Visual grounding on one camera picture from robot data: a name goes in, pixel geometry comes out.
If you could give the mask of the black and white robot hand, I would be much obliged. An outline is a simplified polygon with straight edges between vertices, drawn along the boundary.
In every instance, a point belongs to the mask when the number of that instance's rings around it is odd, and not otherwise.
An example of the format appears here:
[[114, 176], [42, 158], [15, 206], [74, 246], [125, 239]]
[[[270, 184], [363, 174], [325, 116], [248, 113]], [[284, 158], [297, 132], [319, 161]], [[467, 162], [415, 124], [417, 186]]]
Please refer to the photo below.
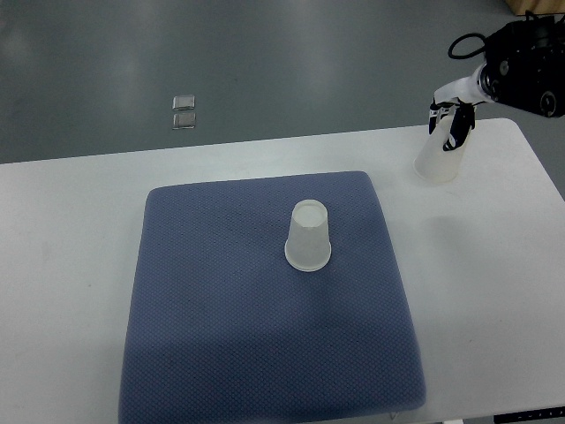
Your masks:
[[465, 77], [438, 88], [429, 108], [428, 132], [432, 134], [441, 120], [454, 111], [452, 123], [442, 143], [443, 151], [454, 151], [463, 146], [475, 127], [475, 109], [486, 99], [477, 77]]

